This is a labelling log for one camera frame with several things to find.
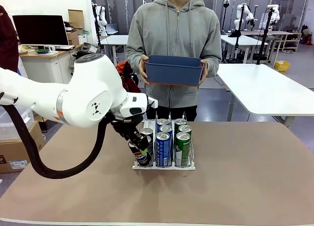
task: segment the can dispenser rack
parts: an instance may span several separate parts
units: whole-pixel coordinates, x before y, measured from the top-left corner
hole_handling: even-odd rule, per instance
[[[172,140],[171,140],[171,155],[170,155],[170,161],[169,161],[169,165],[166,167],[159,167],[156,165],[156,130],[157,130],[157,114],[156,114],[156,119],[155,120],[145,120],[143,122],[141,122],[138,126],[138,129],[141,130],[143,128],[151,128],[153,130],[153,137],[154,137],[154,141],[153,141],[153,164],[151,166],[147,166],[147,167],[143,167],[140,166],[137,161],[134,161],[134,165],[133,165],[133,169],[134,170],[195,170],[195,164],[194,164],[194,149],[193,149],[193,144],[191,142],[191,147],[190,147],[190,153],[189,153],[189,160],[188,160],[188,165],[185,167],[180,167],[176,164],[176,149],[174,147],[174,130],[175,130],[175,126],[174,126],[174,121],[171,120],[171,116],[169,116],[169,124],[171,124],[172,126]]]

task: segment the table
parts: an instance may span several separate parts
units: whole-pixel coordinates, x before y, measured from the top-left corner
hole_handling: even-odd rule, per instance
[[[264,35],[264,31],[263,30],[242,31],[241,34],[245,35],[245,36],[249,36],[249,35]],[[287,31],[268,31],[267,34],[268,35],[279,35],[280,36],[280,41],[279,41],[279,45],[278,45],[279,47],[277,48],[275,60],[274,60],[274,63],[273,63],[273,67],[274,67],[274,65],[276,63],[276,60],[277,60],[278,53],[279,53],[280,45],[281,45],[281,43],[283,41],[283,36],[284,35],[286,36],[286,39],[285,39],[285,41],[286,41],[287,40],[287,35],[293,35],[294,33],[287,32]]]
[[[117,66],[116,46],[123,46],[124,55],[125,55],[125,58],[127,59],[128,39],[129,39],[128,35],[112,35],[112,36],[108,36],[105,39],[101,40],[102,45],[112,47],[113,62],[114,62],[115,66]]]
[[[220,64],[218,75],[232,93],[227,121],[235,98],[249,113],[272,116],[287,127],[296,116],[314,116],[314,92],[266,65]]]
[[[226,42],[228,45],[233,46],[233,48],[236,45],[236,37],[228,37],[228,35],[221,35],[221,40]],[[262,42],[259,40],[253,39],[251,37],[248,37],[248,36],[240,36],[238,44],[239,44],[239,48],[245,49],[245,55],[244,55],[244,60],[243,60],[243,63],[245,64],[247,61],[249,48],[252,46],[260,46],[262,44]]]
[[[0,219],[98,226],[306,225],[314,222],[314,156],[278,123],[191,123],[195,171],[134,171],[126,141],[107,128],[84,172],[45,179],[32,166],[0,199]],[[73,167],[97,128],[64,125],[44,146],[49,167]]]
[[[69,83],[72,78],[75,58],[72,54],[79,51],[82,45],[73,50],[59,51],[54,55],[38,55],[36,52],[20,55],[29,79],[47,83]]]

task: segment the soda can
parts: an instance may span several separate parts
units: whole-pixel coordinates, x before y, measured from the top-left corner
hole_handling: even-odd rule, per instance
[[[192,137],[192,127],[188,125],[179,126],[179,132],[188,133]]]
[[[169,124],[169,121],[167,119],[159,119],[157,121],[157,131],[156,134],[158,134],[160,132],[160,127],[161,126],[166,126]]]
[[[176,119],[175,120],[175,133],[174,133],[174,138],[175,138],[175,144],[176,144],[176,137],[177,137],[177,134],[180,132],[179,131],[179,127],[180,126],[183,126],[183,125],[187,125],[187,121],[185,119]]]
[[[156,135],[157,166],[166,167],[170,163],[170,134],[160,132]]]
[[[148,149],[141,151],[131,140],[128,141],[128,146],[140,166],[148,166],[151,163],[152,156],[148,153]]]
[[[141,134],[142,134],[142,135],[147,135],[147,136],[149,136],[149,137],[151,138],[151,140],[154,139],[154,132],[153,132],[153,130],[150,129],[150,128],[143,128],[143,129],[141,130]]]
[[[172,126],[169,126],[169,125],[161,126],[160,131],[167,132],[168,134],[170,134],[170,138],[172,137]]]
[[[186,167],[188,165],[188,156],[190,153],[191,136],[186,132],[179,132],[176,139],[176,163],[179,166]]]

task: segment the computer monitor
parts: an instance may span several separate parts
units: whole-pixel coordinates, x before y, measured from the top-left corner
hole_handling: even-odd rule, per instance
[[[15,15],[13,21],[24,46],[68,46],[62,16]]]

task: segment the yellow basket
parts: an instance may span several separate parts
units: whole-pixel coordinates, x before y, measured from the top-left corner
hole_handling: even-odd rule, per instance
[[[274,68],[280,72],[288,71],[289,67],[290,67],[290,63],[288,63],[287,61],[276,61],[275,66],[274,66]]]

